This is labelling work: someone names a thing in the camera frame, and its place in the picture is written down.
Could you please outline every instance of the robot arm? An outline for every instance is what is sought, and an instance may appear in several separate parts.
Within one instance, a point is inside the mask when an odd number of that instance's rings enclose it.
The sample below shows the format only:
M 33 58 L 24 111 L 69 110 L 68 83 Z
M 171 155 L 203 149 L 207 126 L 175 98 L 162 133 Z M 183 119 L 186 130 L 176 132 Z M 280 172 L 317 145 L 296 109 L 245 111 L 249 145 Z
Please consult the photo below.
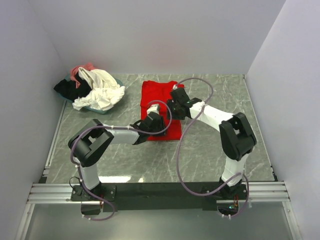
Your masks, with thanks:
M 170 94 L 172 100 L 168 100 L 167 104 L 173 119 L 183 120 L 185 117 L 195 119 L 201 113 L 197 120 L 220 132 L 222 149 L 226 154 L 224 172 L 220 181 L 226 182 L 232 176 L 242 174 L 248 154 L 257 143 L 247 117 L 241 112 L 233 114 L 221 111 L 198 98 L 190 99 L 184 88 L 176 88 Z M 242 175 L 239 175 L 229 181 L 228 191 L 233 192 L 241 180 Z
M 148 115 L 145 119 L 140 120 L 127 127 L 110 126 L 107 124 L 102 124 L 97 119 L 93 119 L 69 140 L 68 146 L 71 149 L 75 140 L 85 130 L 91 127 L 102 125 L 111 128 L 108 130 L 102 128 L 91 130 L 81 138 L 75 148 L 74 160 L 79 163 L 83 181 L 90 191 L 99 193 L 101 182 L 98 176 L 97 162 L 109 145 L 138 145 L 147 141 L 150 135 L 132 131 L 132 129 L 139 129 L 144 132 L 156 133 L 162 131 L 166 127 L 163 117 L 159 115 L 159 108 L 159 104 L 151 105 L 151 107 L 147 110 Z M 162 136 L 165 134 L 166 132 L 163 132 L 155 136 Z

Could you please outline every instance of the teal basket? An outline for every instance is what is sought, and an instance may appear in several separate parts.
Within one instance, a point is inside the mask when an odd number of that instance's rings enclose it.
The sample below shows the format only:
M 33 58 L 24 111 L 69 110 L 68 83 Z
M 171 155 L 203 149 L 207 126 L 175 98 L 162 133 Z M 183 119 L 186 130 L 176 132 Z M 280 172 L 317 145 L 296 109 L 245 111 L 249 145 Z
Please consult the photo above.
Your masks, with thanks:
M 70 81 L 70 74 L 68 74 L 64 79 L 67 80 L 67 81 Z M 115 78 L 115 80 L 116 80 L 116 82 L 120 85 L 120 87 L 124 85 L 124 84 L 122 83 L 122 81 L 120 81 L 119 79 L 116 79 L 116 78 Z M 70 99 L 65 98 L 65 97 L 62 96 L 60 93 L 58 93 L 58 96 L 59 96 L 60 98 L 64 99 L 64 100 L 66 100 L 68 103 L 71 103 L 71 104 L 73 103 Z M 89 110 L 89 111 L 92 111 L 92 112 L 95 112 L 95 113 L 98 113 L 98 114 L 106 114 L 111 108 L 108 109 L 108 110 L 102 111 L 102 110 L 93 109 L 93 108 L 88 107 L 88 106 L 84 106 L 83 109 L 87 109 L 87 110 Z

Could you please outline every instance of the gray marble surface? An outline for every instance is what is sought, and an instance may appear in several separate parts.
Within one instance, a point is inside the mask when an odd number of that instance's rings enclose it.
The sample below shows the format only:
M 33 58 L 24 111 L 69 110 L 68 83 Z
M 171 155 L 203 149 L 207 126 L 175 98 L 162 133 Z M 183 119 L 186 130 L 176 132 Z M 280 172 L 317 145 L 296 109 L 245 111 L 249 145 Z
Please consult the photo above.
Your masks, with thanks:
M 126 86 L 123 99 L 107 114 L 87 110 L 77 111 L 66 104 L 57 135 L 56 148 L 51 155 L 47 183 L 67 183 L 77 176 L 70 162 L 69 139 L 91 119 L 115 126 L 127 126 L 140 119 L 141 87 L 143 81 L 160 83 L 180 81 L 189 77 L 208 80 L 214 87 L 209 105 L 230 113 L 246 114 L 257 138 L 257 145 L 245 165 L 250 181 L 273 181 L 272 168 L 262 140 L 245 80 L 240 74 L 114 74 Z M 209 87 L 198 80 L 185 82 L 190 98 L 206 99 Z M 190 120 L 181 121 L 182 129 Z M 145 142 L 140 145 L 110 145 L 98 162 L 102 182 L 177 182 L 176 153 L 178 141 Z M 180 172 L 185 181 L 218 181 L 225 165 L 219 133 L 197 121 L 187 133 L 181 148 Z

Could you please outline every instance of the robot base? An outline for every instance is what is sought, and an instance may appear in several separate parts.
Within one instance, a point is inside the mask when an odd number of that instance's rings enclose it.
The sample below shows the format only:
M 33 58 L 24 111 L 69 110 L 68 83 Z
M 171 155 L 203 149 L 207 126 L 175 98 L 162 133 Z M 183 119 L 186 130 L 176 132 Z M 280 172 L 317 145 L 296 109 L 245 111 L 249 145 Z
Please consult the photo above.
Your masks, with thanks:
M 194 192 L 207 193 L 218 188 L 220 182 L 187 182 L 186 185 Z M 245 200 L 247 189 L 245 184 L 237 186 L 236 191 L 227 194 L 219 191 L 206 197 L 191 195 L 179 182 L 142 182 L 142 183 L 102 183 L 101 195 L 112 202 L 116 211 L 121 210 L 169 210 L 169 209 L 202 209 L 216 211 L 217 200 L 234 200 L 238 194 L 239 200 Z M 80 185 L 76 185 L 71 195 L 73 202 L 96 201 L 86 193 Z M 99 204 L 82 204 L 84 215 L 98 215 L 101 212 Z M 103 204 L 103 212 L 112 212 L 108 204 Z

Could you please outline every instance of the white enclosure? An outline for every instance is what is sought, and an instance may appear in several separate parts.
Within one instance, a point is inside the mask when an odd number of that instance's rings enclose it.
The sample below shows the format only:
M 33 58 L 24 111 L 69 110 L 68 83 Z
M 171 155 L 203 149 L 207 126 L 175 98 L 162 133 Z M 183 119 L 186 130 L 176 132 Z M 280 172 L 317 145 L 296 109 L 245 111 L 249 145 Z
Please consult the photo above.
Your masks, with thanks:
M 44 169 L 62 106 L 53 86 L 86 62 L 112 73 L 247 74 L 303 237 L 319 238 L 318 0 L 5 0 L 0 30 L 1 239 L 15 237 Z
M 319 239 L 320 2 L 287 0 L 247 75 L 274 170 L 304 239 Z
M 65 67 L 245 74 L 285 0 L 29 0 Z

